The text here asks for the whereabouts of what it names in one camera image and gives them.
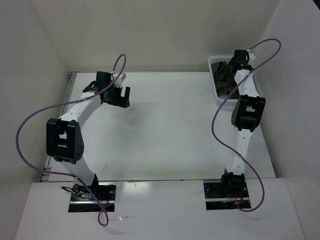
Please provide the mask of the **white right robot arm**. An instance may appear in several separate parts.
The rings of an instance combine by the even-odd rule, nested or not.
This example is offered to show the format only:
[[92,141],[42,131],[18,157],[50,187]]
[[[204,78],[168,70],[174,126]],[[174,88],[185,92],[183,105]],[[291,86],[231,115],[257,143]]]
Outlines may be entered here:
[[236,152],[233,152],[224,174],[221,176],[219,191],[225,197],[239,197],[245,187],[245,158],[254,130],[259,126],[266,99],[256,89],[251,63],[255,57],[247,50],[237,49],[228,66],[231,67],[234,81],[239,85],[237,103],[231,115],[234,126]]

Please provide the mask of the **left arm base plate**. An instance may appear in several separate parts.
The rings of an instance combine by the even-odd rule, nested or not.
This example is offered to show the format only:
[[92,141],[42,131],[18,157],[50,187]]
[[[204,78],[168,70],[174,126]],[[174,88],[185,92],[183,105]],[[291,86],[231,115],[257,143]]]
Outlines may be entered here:
[[[115,211],[116,183],[102,183],[96,197],[107,212]],[[91,194],[85,192],[75,192],[74,186],[62,187],[71,193],[68,212],[69,213],[98,213],[101,208]]]

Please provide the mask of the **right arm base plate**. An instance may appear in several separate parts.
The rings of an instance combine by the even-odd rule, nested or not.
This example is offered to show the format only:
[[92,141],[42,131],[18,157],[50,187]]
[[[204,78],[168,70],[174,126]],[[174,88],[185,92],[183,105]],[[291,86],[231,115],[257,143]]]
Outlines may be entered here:
[[237,209],[237,204],[245,210],[252,208],[246,185],[242,190],[231,192],[224,191],[218,181],[204,181],[203,187],[207,211],[233,210]]

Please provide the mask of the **olive green shorts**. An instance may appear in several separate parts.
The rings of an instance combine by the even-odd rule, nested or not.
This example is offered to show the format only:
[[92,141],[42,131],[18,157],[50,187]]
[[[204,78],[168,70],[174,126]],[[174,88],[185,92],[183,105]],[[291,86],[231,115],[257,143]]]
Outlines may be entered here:
[[211,65],[213,70],[214,83],[217,95],[227,97],[237,86],[234,80],[235,73],[233,66],[226,61],[217,62]]

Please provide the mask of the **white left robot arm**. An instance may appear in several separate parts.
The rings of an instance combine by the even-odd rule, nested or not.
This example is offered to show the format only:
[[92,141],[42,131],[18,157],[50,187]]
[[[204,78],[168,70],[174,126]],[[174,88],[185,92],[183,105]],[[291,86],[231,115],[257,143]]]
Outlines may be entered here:
[[104,103],[121,108],[130,106],[131,89],[122,87],[125,79],[125,73],[98,71],[95,80],[82,91],[80,102],[46,123],[46,153],[72,175],[74,186],[68,191],[75,196],[94,200],[100,194],[98,178],[83,157],[85,145],[81,130]]

